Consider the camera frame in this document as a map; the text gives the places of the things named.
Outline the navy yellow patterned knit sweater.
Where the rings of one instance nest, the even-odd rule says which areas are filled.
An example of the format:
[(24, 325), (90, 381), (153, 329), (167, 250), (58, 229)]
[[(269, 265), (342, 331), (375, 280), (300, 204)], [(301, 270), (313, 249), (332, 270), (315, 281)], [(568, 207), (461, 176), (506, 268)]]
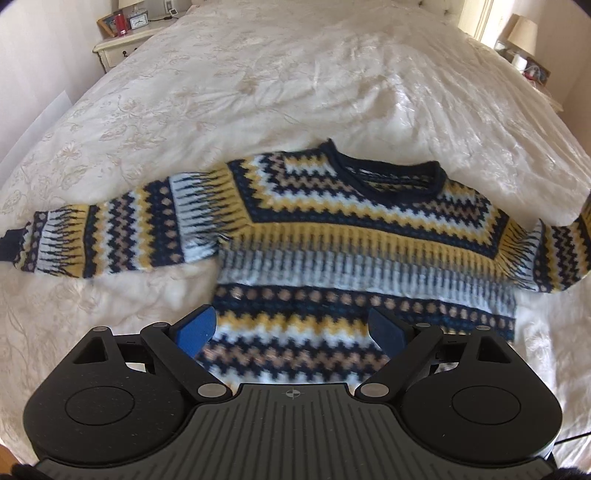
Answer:
[(588, 275), (590, 212), (526, 228), (435, 161), (360, 160), (325, 142), (38, 211), (2, 236), (1, 258), (84, 279), (215, 258), (217, 328), (189, 352), (207, 371), (355, 386), (387, 360), (372, 309), (512, 340), (518, 290), (561, 292)]

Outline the cream embroidered bedspread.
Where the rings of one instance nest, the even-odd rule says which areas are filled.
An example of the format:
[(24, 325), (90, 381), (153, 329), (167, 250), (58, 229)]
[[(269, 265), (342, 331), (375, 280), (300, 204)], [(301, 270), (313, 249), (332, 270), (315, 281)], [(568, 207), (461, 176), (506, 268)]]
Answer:
[[(393, 1), (212, 1), (99, 80), (1, 188), (1, 234), (35, 211), (332, 138), (397, 164), (437, 160), (532, 227), (565, 225), (590, 157), (506, 61)], [(215, 264), (84, 281), (1, 266), (1, 444), (23, 462), (34, 389), (93, 326), (134, 332), (206, 301)], [(516, 347), (559, 398), (563, 438), (590, 432), (590, 278), (518, 293)]]

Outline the cream left bedside table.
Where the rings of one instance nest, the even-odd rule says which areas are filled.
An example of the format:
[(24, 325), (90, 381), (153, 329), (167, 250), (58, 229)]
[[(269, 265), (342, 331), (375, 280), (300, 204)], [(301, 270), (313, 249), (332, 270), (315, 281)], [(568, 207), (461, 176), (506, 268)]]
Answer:
[(98, 57), (104, 73), (119, 65), (133, 54), (148, 39), (168, 28), (176, 22), (176, 18), (150, 22), (122, 37), (114, 37), (97, 43), (92, 52)]

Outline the colourful items on right nightstand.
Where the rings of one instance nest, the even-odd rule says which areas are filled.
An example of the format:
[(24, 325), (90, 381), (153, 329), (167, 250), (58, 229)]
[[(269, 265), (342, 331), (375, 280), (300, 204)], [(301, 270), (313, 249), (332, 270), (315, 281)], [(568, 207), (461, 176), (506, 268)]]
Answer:
[(536, 84), (545, 86), (550, 77), (550, 71), (541, 65), (536, 63), (529, 63), (523, 75), (530, 81), (534, 81)]

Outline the red object on nightstand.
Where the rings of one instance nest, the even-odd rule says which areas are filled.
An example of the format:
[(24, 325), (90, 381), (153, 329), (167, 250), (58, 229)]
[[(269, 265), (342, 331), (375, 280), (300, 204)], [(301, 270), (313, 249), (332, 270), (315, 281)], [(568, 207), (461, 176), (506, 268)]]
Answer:
[(121, 11), (117, 12), (114, 16), (114, 25), (119, 37), (128, 33), (127, 19)]

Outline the small white alarm clock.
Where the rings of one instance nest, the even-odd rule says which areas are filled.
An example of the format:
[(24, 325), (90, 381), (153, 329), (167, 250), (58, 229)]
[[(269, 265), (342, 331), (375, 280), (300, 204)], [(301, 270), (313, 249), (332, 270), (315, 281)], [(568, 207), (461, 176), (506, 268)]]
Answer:
[(133, 11), (128, 16), (129, 27), (137, 30), (149, 25), (148, 13), (146, 10)]

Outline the cream tufted headboard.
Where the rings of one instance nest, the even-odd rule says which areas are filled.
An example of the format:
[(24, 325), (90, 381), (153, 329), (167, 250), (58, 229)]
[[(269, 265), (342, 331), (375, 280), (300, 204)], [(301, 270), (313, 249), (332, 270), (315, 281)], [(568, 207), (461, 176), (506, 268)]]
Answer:
[(493, 9), (493, 0), (420, 0), (418, 6), (481, 41)]

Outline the beige right table lamp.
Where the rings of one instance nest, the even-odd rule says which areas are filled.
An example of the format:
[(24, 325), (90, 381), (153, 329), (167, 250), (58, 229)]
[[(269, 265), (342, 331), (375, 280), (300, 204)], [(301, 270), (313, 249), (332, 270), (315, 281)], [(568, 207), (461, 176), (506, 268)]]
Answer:
[(537, 36), (538, 24), (536, 22), (521, 15), (512, 17), (511, 29), (507, 35), (507, 41), (510, 44), (527, 55), (534, 56)]

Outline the wooden picture frame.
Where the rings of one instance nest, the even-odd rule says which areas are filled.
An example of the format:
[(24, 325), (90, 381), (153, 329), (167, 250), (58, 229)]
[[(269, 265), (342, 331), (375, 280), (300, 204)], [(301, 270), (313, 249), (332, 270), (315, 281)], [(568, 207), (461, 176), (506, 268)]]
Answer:
[(119, 35), (119, 30), (116, 26), (116, 18), (118, 14), (119, 11), (115, 11), (96, 21), (96, 24), (106, 38), (115, 38)]

